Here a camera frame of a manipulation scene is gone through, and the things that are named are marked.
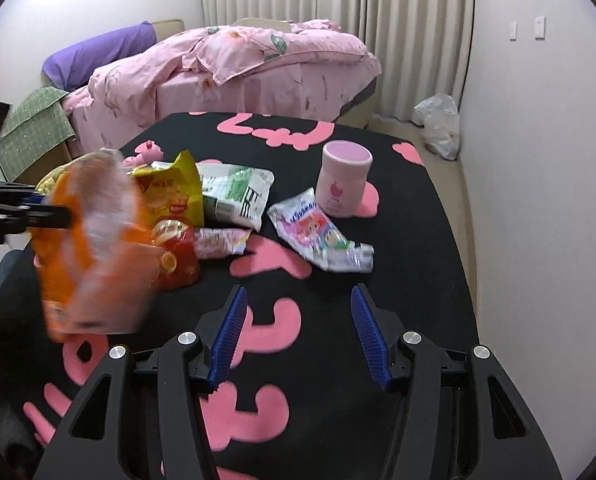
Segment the pink striped candy wrapper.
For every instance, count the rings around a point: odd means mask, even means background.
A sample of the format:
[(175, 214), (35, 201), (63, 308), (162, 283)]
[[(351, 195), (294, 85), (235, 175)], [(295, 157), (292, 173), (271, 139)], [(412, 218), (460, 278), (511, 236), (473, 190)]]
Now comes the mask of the pink striped candy wrapper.
[(196, 229), (193, 234), (194, 251), (198, 259), (223, 259), (243, 255), (250, 230), (244, 229)]

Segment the purple pillow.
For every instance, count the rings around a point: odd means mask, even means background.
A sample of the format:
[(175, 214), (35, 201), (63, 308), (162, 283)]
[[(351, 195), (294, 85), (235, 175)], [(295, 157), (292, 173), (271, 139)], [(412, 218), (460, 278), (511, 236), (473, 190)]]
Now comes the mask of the purple pillow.
[(142, 53), (157, 42), (153, 25), (138, 25), (106, 32), (50, 55), (42, 72), (54, 86), (67, 92), (88, 83), (98, 67)]

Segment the pink caterpillar toy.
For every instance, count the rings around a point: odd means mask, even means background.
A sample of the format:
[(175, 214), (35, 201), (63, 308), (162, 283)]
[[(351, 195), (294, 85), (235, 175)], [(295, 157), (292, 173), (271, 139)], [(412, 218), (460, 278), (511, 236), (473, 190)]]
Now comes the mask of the pink caterpillar toy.
[(123, 160), (122, 166), (126, 168), (149, 166), (153, 162), (161, 162), (162, 159), (163, 151), (160, 146), (153, 140), (147, 140), (138, 144), (134, 154)]

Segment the wall switch left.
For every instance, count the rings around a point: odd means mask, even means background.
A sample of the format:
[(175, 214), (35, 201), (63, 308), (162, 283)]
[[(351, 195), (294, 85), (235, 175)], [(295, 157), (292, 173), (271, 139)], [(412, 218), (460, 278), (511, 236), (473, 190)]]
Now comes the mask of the wall switch left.
[(518, 37), (518, 23), (511, 22), (509, 25), (509, 41), (517, 41)]

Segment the green checked cloth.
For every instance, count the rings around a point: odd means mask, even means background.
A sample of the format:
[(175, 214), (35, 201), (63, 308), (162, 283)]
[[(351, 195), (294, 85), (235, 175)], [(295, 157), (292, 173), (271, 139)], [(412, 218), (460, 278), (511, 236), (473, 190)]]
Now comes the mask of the green checked cloth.
[(46, 153), (76, 137), (62, 105), (67, 94), (41, 87), (8, 113), (0, 134), (0, 168), (7, 181), (16, 180)]

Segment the wooden nightstand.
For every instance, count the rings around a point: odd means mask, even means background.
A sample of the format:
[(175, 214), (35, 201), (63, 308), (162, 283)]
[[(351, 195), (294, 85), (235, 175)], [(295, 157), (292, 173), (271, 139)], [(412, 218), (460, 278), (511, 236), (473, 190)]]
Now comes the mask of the wooden nightstand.
[(60, 143), (29, 166), (15, 182), (37, 185), (47, 174), (71, 161), (68, 144)]

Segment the yellow nabati wafer wrapper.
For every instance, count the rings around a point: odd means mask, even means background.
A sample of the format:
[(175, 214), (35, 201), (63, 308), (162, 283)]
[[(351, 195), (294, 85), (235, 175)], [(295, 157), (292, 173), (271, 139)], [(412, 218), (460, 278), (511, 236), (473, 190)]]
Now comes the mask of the yellow nabati wafer wrapper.
[(201, 180), (189, 151), (179, 153), (171, 164), (135, 168), (132, 177), (152, 226), (161, 220), (179, 220), (193, 228), (205, 225)]

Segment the orange snack bag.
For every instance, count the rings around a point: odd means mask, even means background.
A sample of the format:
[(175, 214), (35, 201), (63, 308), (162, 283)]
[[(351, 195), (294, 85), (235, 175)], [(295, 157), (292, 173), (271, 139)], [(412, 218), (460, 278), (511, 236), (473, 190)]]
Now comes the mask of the orange snack bag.
[(144, 320), (163, 250), (142, 193), (114, 150), (67, 165), (44, 203), (70, 212), (66, 229), (31, 231), (48, 337), (130, 334)]

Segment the white plastic bag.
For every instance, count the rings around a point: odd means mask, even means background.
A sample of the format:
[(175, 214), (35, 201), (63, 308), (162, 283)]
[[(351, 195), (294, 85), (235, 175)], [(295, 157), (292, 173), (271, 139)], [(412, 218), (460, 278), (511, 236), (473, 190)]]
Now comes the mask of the white plastic bag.
[(423, 128), (421, 137), (429, 152), (454, 162), (460, 151), (458, 108), (451, 96), (437, 93), (414, 106), (412, 122)]

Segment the green white milk carton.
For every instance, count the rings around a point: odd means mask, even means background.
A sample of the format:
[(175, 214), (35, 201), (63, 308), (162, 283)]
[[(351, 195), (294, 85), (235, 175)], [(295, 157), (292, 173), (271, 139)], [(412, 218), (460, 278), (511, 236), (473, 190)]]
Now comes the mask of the green white milk carton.
[(205, 217), (259, 231), (275, 176), (271, 170), (197, 162)]

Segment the pink white strawberry wrapper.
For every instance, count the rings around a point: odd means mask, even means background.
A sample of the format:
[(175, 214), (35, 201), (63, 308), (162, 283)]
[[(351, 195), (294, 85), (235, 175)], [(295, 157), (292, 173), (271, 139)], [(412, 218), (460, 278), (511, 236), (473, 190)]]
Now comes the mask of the pink white strawberry wrapper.
[(374, 248), (348, 240), (316, 203), (314, 188), (270, 206), (277, 235), (300, 257), (327, 272), (371, 273)]

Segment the wall switch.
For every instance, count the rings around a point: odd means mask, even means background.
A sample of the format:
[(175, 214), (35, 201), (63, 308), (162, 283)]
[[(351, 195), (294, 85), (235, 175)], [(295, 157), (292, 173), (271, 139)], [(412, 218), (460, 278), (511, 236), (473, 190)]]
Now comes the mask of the wall switch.
[(546, 18), (537, 16), (534, 20), (534, 38), (543, 41), (546, 39)]
[(517, 41), (518, 37), (518, 23), (511, 22), (509, 25), (509, 41)]

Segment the pink jar with lid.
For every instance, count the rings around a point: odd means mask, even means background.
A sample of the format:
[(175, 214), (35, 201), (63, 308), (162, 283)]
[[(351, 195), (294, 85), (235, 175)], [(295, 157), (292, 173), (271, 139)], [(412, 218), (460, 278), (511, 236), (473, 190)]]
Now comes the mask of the pink jar with lid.
[(361, 144), (347, 140), (327, 142), (316, 182), (316, 203), (330, 217), (352, 217), (362, 201), (372, 163), (373, 155)]

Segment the beige pleated curtain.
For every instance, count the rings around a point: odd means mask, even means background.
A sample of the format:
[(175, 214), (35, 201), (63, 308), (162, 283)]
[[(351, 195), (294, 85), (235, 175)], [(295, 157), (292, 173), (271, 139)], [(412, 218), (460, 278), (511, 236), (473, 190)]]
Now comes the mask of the beige pleated curtain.
[(381, 63), (377, 113), (401, 122), (438, 93), (462, 99), (474, 0), (202, 0), (208, 25), (241, 18), (306, 22), (329, 18)]

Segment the red cookie packet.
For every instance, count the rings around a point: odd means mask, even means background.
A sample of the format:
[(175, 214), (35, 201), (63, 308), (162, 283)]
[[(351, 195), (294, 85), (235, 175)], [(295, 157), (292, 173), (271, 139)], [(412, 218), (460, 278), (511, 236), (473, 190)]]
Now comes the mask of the red cookie packet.
[(153, 244), (163, 250), (156, 278), (158, 292), (191, 286), (199, 279), (200, 264), (194, 234), (193, 227), (181, 220), (163, 219), (153, 227)]

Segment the wall switch right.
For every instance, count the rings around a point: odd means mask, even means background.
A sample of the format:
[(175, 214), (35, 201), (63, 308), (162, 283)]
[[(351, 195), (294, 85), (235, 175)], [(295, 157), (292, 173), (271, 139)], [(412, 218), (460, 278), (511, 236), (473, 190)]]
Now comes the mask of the wall switch right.
[(543, 41), (546, 39), (546, 18), (537, 16), (534, 20), (534, 38)]

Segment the black pink tablecloth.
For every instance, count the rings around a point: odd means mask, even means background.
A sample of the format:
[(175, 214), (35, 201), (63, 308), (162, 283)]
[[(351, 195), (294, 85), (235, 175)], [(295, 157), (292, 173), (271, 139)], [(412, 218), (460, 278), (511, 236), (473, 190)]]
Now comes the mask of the black pink tablecloth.
[[(379, 307), (441, 347), (475, 342), (471, 297), (450, 223), (415, 148), (366, 130), (311, 120), (205, 113), (173, 114), (146, 131), (164, 155), (273, 172), (278, 203), (315, 183), (323, 145), (360, 143), (373, 154), (377, 198), (339, 221), (346, 237), (373, 246), (374, 269), (326, 272), (304, 261), (270, 223), (246, 255), (206, 261), (191, 287), (153, 298), (140, 330), (122, 338), (133, 352), (190, 330), (243, 284), (250, 311), (228, 380), (202, 405), (224, 479), (375, 479), (398, 400), (371, 380), (350, 312), (365, 284)], [(0, 479), (36, 472), (105, 336), (56, 344), (46, 335), (33, 251), (5, 257), (0, 284)]]

